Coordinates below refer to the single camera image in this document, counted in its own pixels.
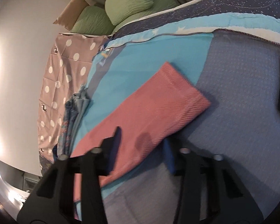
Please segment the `beige cushion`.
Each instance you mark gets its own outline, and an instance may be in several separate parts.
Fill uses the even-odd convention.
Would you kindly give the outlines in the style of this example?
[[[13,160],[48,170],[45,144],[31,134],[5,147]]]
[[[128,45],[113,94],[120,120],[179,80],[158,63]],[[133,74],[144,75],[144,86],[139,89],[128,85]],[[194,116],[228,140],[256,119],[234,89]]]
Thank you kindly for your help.
[[[70,31],[75,25],[82,11],[88,6],[94,6],[95,0],[71,0],[64,8],[62,13],[53,22]]]

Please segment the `folded blue floral garment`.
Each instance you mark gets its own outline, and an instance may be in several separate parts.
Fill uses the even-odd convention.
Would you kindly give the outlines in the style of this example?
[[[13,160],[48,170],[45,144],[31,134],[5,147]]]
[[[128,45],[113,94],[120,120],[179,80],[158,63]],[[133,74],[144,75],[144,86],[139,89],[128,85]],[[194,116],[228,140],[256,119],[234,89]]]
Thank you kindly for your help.
[[[57,158],[60,158],[62,155],[71,155],[79,125],[90,102],[87,90],[86,85],[81,85],[79,91],[71,95],[65,103],[60,134],[57,146],[54,148]]]

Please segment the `pink knit shirt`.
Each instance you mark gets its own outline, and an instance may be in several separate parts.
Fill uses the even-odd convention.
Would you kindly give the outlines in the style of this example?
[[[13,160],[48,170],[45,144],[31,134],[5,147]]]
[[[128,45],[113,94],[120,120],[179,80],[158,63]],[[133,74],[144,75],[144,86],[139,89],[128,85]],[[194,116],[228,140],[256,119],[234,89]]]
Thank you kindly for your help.
[[[72,157],[84,155],[122,129],[115,166],[99,179],[105,186],[137,167],[167,136],[179,131],[210,106],[209,100],[168,62],[110,115],[87,133]]]

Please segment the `green pillow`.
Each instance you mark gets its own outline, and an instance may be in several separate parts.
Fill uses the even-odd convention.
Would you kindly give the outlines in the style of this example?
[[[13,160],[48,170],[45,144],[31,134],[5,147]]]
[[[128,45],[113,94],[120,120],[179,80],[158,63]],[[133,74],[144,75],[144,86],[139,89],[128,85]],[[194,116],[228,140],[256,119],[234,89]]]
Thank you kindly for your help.
[[[79,15],[71,32],[100,36],[110,35],[114,28],[115,26],[111,23],[103,8],[87,6]]]
[[[118,25],[131,15],[149,9],[153,0],[106,0],[105,10],[113,25]]]
[[[144,11],[135,13],[129,17],[127,17],[126,19],[124,19],[122,22],[120,22],[112,31],[112,33],[116,33],[121,27],[123,27],[125,24],[128,24],[129,22],[132,22],[136,19],[140,19],[142,17],[154,14],[154,13],[158,13],[167,9],[171,9],[174,7],[177,7],[178,5],[180,5],[178,2],[176,2],[175,0],[153,0],[153,5]]]

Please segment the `turquoise grey patterned duvet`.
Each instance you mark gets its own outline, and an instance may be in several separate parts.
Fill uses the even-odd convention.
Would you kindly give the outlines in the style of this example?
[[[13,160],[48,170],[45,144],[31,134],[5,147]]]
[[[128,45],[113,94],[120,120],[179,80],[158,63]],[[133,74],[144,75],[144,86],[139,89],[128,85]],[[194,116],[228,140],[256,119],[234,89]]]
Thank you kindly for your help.
[[[113,39],[54,223],[262,223],[280,201],[280,19],[223,13]]]

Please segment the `pink polka dot cloth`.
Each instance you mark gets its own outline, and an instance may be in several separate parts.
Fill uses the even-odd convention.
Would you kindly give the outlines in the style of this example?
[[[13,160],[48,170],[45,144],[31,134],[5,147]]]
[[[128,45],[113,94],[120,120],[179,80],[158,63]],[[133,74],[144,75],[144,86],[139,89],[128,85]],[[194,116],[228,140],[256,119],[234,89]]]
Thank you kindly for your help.
[[[38,148],[42,157],[53,162],[65,103],[86,84],[93,57],[108,37],[59,34],[50,51],[39,98]]]

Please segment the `navy starry bed sheet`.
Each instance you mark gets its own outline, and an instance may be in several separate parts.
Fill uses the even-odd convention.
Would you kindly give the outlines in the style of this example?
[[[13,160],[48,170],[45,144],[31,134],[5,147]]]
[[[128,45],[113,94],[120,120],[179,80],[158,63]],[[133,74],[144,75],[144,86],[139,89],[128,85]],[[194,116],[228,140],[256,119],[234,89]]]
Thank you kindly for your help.
[[[280,19],[280,0],[201,0],[120,28],[113,39],[155,29],[167,23],[222,13],[262,14]]]

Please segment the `green pillow near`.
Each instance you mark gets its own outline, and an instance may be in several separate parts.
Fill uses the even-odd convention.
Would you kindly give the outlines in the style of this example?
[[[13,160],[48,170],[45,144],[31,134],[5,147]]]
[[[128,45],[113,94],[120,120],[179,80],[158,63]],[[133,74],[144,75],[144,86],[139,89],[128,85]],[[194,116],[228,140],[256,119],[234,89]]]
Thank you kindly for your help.
[[[71,32],[100,36],[110,35],[114,28],[115,26],[111,23],[103,8],[87,6],[79,15]]]

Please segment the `green pillow far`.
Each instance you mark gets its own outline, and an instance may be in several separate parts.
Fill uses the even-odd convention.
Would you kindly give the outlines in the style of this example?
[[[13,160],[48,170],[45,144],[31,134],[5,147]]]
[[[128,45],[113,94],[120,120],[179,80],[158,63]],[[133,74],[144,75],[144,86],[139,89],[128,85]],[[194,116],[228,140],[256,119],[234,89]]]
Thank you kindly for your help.
[[[106,0],[105,10],[113,25],[118,25],[131,15],[149,9],[153,0]]]

